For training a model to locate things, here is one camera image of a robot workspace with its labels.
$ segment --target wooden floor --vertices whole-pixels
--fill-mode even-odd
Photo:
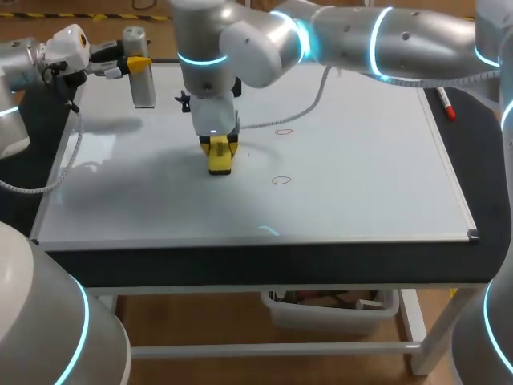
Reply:
[[[428,326],[449,299],[449,290],[419,290]],[[133,346],[398,341],[399,320],[384,322],[368,338],[274,327],[259,294],[182,294],[123,298],[118,316]],[[452,385],[444,359],[429,378],[410,374],[401,355],[135,360],[131,385]]]
[[[130,0],[18,0],[2,6],[0,12],[76,12],[131,13]],[[150,0],[137,0],[143,6]],[[343,0],[324,0],[343,3]],[[382,0],[378,3],[397,3],[411,7],[434,6],[461,16],[469,15],[471,2],[460,0]],[[168,5],[159,0],[157,6],[140,14],[169,14]],[[2,41],[34,36],[46,40],[57,30],[77,22],[93,43],[119,39],[125,26],[133,21],[69,19],[0,19]],[[153,57],[176,57],[171,23],[143,22],[151,39]],[[419,290],[422,312],[428,326],[446,305],[449,290]],[[272,326],[267,309],[258,294],[187,294],[123,298],[118,316],[127,328],[133,346],[165,344],[209,344],[235,342],[329,342],[345,340],[341,336],[282,330]],[[386,322],[369,337],[373,341],[398,340],[402,333],[400,322]],[[452,385],[447,361],[443,360],[428,379],[416,379],[400,355],[342,356],[303,358],[254,359],[187,359],[134,361],[131,385],[200,384],[300,384],[300,385]]]

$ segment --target whiteboard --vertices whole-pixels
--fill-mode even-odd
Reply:
[[[309,106],[322,72],[307,64],[271,87],[244,87],[241,123]],[[210,176],[174,100],[180,67],[157,64],[154,78],[153,110],[132,107],[128,79],[91,76],[79,90],[82,147],[32,234],[45,250],[468,241],[475,229],[422,90],[332,70],[314,111],[243,130],[232,175]],[[52,178],[75,141],[63,141]]]

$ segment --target storage bin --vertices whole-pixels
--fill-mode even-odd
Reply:
[[[294,329],[331,331],[344,334],[369,334],[381,321],[399,310],[398,290],[380,290],[377,300],[383,310],[336,309],[275,301],[274,292],[262,292],[262,302],[269,308],[273,324]]]

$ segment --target white table leg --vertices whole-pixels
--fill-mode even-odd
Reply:
[[[421,343],[421,348],[411,357],[411,370],[414,375],[428,375],[449,349],[450,335],[459,315],[472,300],[476,289],[458,289],[447,304],[437,322]]]
[[[103,303],[112,313],[115,313],[115,307],[118,303],[117,295],[100,295],[98,299]]]

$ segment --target marker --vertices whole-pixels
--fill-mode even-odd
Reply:
[[[452,104],[450,104],[450,100],[447,96],[446,90],[444,90],[443,87],[437,87],[436,91],[438,93],[438,96],[440,96],[440,100],[442,101],[443,107],[446,109],[447,119],[454,122],[456,120],[456,113],[452,108]]]

